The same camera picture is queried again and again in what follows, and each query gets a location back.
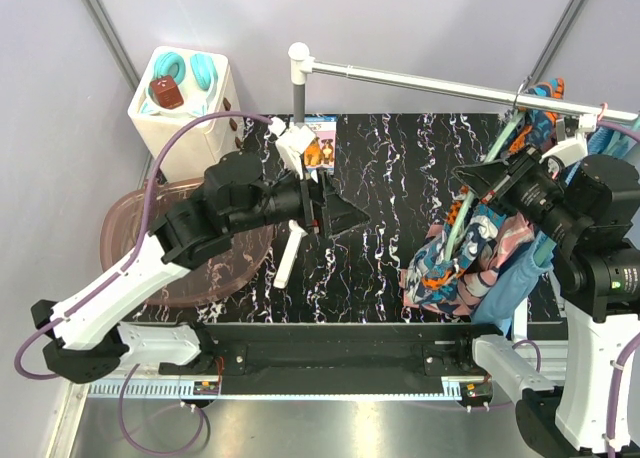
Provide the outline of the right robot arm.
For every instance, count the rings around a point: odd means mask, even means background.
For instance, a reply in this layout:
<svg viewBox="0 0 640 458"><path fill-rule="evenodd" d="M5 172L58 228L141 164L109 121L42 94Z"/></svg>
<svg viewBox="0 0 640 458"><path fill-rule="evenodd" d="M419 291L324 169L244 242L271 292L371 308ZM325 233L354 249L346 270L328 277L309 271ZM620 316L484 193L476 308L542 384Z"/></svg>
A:
<svg viewBox="0 0 640 458"><path fill-rule="evenodd" d="M454 349L466 374L484 368L515 406L525 443L544 457L635 457L628 428L632 358L639 345L639 252L627 232L639 175L623 160L584 158L568 184L536 148L455 168L499 212L519 212L557 245L553 259L568 326L565 380L533 369L498 335Z"/></svg>

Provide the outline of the blue orange patterned shorts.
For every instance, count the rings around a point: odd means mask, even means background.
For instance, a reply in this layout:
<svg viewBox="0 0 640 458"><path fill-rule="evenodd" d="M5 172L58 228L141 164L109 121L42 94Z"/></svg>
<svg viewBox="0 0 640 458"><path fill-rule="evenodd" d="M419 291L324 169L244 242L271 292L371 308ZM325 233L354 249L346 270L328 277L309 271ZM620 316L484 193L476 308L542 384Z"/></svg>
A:
<svg viewBox="0 0 640 458"><path fill-rule="evenodd" d="M562 100L565 81L538 82L524 93ZM518 116L509 119L483 161L509 157L525 145L546 151L556 144L558 113L535 109L519 113L521 119L518 123ZM499 214L463 186L444 224L431 225L401 278L404 306L471 316L495 287L500 272L506 271L507 261L534 237L534 227L520 213Z"/></svg>

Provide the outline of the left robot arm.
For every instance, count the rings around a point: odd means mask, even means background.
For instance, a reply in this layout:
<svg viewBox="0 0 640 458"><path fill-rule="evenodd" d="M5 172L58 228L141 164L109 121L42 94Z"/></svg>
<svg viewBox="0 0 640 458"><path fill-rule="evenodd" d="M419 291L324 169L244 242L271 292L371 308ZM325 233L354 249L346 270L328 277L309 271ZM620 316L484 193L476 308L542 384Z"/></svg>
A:
<svg viewBox="0 0 640 458"><path fill-rule="evenodd" d="M41 300L32 306L34 324L50 338L43 349L46 366L76 384L129 365L207 373L218 355L202 327L138 326L124 317L163 287L229 251L239 233L294 222L333 238L368 220L364 210L340 195L326 170L306 178L288 171L268 181L256 155L229 153L205 171L188 198L144 226L140 247L93 284L64 301Z"/></svg>

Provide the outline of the mint green hanger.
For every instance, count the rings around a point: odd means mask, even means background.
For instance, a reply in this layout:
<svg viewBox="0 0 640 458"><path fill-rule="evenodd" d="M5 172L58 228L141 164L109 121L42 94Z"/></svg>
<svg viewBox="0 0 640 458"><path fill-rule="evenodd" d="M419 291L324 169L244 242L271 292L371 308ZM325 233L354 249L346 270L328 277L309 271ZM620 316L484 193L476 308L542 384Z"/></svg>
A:
<svg viewBox="0 0 640 458"><path fill-rule="evenodd" d="M498 154L504 147L507 139L517 128L518 124L524 119L524 116L525 116L524 111L518 111L513 113L511 119L506 123L502 131L498 134L494 143L491 145L488 153L484 158L484 162L493 161L498 156ZM465 198L463 199L461 203L461 207L458 211L458 214L454 220L454 223L451 227L450 233L447 238L447 242L444 249L445 260L451 259L452 254L454 252L454 248L456 244L459 242L458 237L462 233L462 228L463 228L463 225L465 224L466 216L469 210L471 209L471 205L474 203L475 200L476 200L476 195L472 191L469 191L466 194Z"/></svg>

